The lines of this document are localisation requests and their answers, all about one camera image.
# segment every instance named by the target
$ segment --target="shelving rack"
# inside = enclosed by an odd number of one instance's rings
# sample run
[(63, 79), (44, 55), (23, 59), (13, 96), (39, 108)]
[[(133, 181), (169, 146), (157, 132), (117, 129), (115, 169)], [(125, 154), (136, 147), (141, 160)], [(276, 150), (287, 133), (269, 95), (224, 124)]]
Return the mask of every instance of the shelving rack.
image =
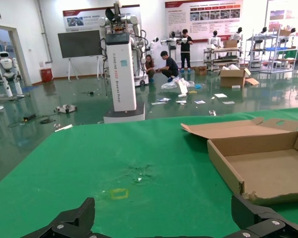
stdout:
[[(236, 52), (237, 58), (235, 59), (213, 59), (213, 56), (218, 53), (227, 53), (227, 52)], [(204, 49), (203, 55), (204, 59), (205, 54), (210, 56), (210, 59), (205, 59), (204, 64), (208, 66), (208, 70), (210, 71), (220, 71), (220, 69), (213, 69), (214, 66), (228, 66), (229, 64), (237, 64), (239, 67), (239, 52), (240, 47), (236, 48), (219, 48), (219, 49)]]
[[(287, 40), (289, 40), (292, 37), (298, 37), (298, 36), (280, 36), (280, 30), (281, 30), (281, 27), (279, 28), (277, 35), (274, 35), (274, 33), (273, 33), (272, 35), (264, 35), (264, 36), (254, 36), (254, 32), (253, 32), (252, 37), (247, 39), (245, 48), (247, 49), (247, 42), (248, 41), (251, 41), (251, 48), (250, 48), (249, 51), (245, 50), (244, 62), (249, 62), (249, 67), (248, 68), (249, 68), (250, 71), (259, 71), (259, 72), (262, 72), (262, 73), (278, 73), (278, 72), (293, 71), (295, 64), (293, 63), (290, 68), (286, 68), (286, 61), (288, 61), (288, 60), (284, 59), (284, 56), (285, 56), (285, 52), (287, 52), (287, 51), (296, 51), (296, 57), (295, 57), (295, 59), (296, 59), (297, 54), (298, 54), (298, 45), (295, 49), (280, 49), (280, 50), (278, 50), (278, 48), (281, 48), (281, 44), (285, 44), (285, 47), (286, 47)], [(254, 42), (257, 41), (257, 40), (263, 40), (264, 45), (263, 45), (262, 49), (254, 49)], [(268, 50), (268, 47), (266, 47), (267, 40), (271, 40), (271, 47), (270, 48), (271, 49), (274, 48), (273, 51)], [(256, 60), (254, 59), (255, 52), (262, 53), (260, 55), (260, 59), (256, 59)], [(263, 55), (264, 55), (265, 52), (269, 52), (269, 57), (268, 57), (267, 60), (263, 60)], [(250, 60), (246, 59), (247, 53), (250, 53), (250, 55), (251, 55)], [(282, 59), (276, 59), (275, 55), (276, 54), (279, 55), (280, 53), (282, 55)], [(258, 63), (260, 65), (260, 67), (255, 67), (255, 68), (252, 67), (252, 65), (254, 63)], [(269, 68), (263, 67), (262, 66), (263, 63), (268, 63)]]

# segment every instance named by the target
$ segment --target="yellow tape mark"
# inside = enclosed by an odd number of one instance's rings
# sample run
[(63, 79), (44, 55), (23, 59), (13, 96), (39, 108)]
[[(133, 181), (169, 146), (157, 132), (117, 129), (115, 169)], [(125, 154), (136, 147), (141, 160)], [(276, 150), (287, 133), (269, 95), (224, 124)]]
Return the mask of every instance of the yellow tape mark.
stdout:
[[(122, 193), (122, 192), (124, 192), (125, 194), (116, 196), (117, 193)], [(113, 200), (125, 199), (128, 197), (128, 195), (129, 195), (129, 191), (126, 188), (117, 188), (117, 189), (110, 191), (110, 196), (111, 196), (111, 199), (113, 199)]]

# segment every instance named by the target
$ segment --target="red trash bin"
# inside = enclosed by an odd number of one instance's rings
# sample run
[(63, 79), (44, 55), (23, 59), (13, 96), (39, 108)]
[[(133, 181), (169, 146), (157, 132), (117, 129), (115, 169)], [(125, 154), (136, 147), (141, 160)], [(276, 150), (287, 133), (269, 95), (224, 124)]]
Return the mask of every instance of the red trash bin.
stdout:
[(41, 78), (43, 83), (51, 82), (53, 80), (52, 69), (41, 69)]

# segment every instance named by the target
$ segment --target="doorway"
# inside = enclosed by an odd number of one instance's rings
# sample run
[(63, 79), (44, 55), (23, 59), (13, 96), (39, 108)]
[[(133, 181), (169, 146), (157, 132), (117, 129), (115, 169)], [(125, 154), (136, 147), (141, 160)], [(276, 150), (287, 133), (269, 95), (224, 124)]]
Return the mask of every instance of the doorway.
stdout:
[(0, 52), (2, 51), (7, 51), (9, 53), (9, 58), (16, 58), (23, 82), (21, 86), (30, 86), (31, 82), (26, 69), (25, 58), (17, 34), (17, 29), (0, 26)]

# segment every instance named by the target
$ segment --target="door frame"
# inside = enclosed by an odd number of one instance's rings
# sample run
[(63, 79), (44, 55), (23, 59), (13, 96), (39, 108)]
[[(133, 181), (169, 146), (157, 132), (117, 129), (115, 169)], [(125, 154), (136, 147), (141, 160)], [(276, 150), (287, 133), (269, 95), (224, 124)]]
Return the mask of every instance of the door frame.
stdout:
[(24, 86), (31, 86), (32, 84), (30, 81), (30, 75), (26, 67), (25, 57), (23, 54), (17, 29), (12, 27), (6, 27), (6, 26), (0, 26), (0, 29), (6, 30), (9, 33), (10, 40), (17, 58), (18, 66), (21, 71), (20, 73), (23, 76), (22, 81), (24, 83)]

